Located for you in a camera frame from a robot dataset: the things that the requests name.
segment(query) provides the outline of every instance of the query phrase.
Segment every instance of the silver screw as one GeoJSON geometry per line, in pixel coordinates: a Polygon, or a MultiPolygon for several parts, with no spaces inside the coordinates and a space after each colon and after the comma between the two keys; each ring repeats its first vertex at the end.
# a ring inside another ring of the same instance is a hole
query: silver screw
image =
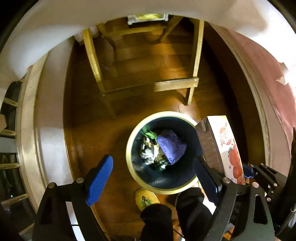
{"type": "Polygon", "coordinates": [[[258,187],[259,187],[259,184],[256,183],[256,182],[253,182],[253,183],[252,183],[252,186],[255,187],[255,188],[258,188],[258,187]]]}
{"type": "Polygon", "coordinates": [[[84,182],[84,178],[83,177],[79,177],[76,179],[77,183],[83,183],[84,182]]]}
{"type": "Polygon", "coordinates": [[[48,184],[48,188],[53,188],[54,185],[55,185],[55,183],[50,183],[50,184],[48,184]]]}
{"type": "Polygon", "coordinates": [[[229,178],[227,178],[227,177],[224,177],[222,180],[223,180],[224,183],[230,183],[231,182],[231,180],[229,178]]]}

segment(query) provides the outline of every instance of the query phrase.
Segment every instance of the pink fabric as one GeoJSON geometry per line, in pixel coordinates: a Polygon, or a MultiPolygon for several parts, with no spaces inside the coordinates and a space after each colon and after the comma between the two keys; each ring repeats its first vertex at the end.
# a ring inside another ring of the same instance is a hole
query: pink fabric
{"type": "Polygon", "coordinates": [[[253,67],[261,75],[265,91],[287,135],[289,148],[293,140],[293,127],[296,127],[296,88],[291,84],[283,85],[276,81],[283,76],[279,62],[261,45],[237,32],[230,34],[241,44],[253,67]]]}

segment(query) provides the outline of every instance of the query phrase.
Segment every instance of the foot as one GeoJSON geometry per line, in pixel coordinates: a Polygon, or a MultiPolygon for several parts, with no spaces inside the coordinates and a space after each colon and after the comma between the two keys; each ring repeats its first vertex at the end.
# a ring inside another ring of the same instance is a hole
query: foot
{"type": "Polygon", "coordinates": [[[144,188],[141,188],[136,192],[136,204],[141,211],[155,203],[160,202],[153,192],[150,192],[144,188]]]}

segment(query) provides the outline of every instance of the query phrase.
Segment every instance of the purple plastic bag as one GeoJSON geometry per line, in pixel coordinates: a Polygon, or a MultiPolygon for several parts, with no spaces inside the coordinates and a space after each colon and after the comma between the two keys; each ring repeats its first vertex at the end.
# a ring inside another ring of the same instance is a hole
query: purple plastic bag
{"type": "Polygon", "coordinates": [[[164,129],[157,136],[157,143],[171,165],[175,164],[185,153],[187,145],[169,129],[164,129]]]}

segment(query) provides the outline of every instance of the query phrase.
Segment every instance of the yellow rim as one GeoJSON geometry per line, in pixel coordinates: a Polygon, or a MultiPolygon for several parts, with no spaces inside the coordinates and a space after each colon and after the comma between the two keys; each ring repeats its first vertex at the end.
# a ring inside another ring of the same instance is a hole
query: yellow rim
{"type": "Polygon", "coordinates": [[[160,118],[160,117],[177,117],[180,118],[186,122],[188,122],[190,125],[192,125],[193,127],[195,127],[197,125],[197,122],[195,120],[193,120],[192,118],[190,118],[187,115],[184,115],[182,113],[179,112],[174,112],[174,111],[162,111],[162,112],[158,112],[155,114],[152,114],[148,117],[146,117],[144,120],[142,120],[132,131],[129,139],[128,139],[128,143],[126,145],[126,163],[128,166],[128,169],[132,175],[132,177],[135,179],[135,181],[142,186],[143,188],[154,192],[154,193],[158,193],[158,194],[175,194],[175,193],[179,193],[182,192],[186,189],[188,189],[189,187],[191,187],[193,184],[195,184],[198,180],[198,178],[195,176],[193,177],[189,182],[187,182],[186,184],[184,184],[183,186],[177,187],[177,188],[172,188],[172,189],[160,189],[160,188],[154,188],[150,185],[148,185],[147,183],[145,183],[140,177],[139,175],[136,173],[136,171],[133,168],[133,164],[131,161],[131,149],[133,146],[133,142],[136,138],[136,135],[138,134],[138,132],[142,129],[143,126],[145,126],[146,124],[148,124],[149,122],[160,118]]]}

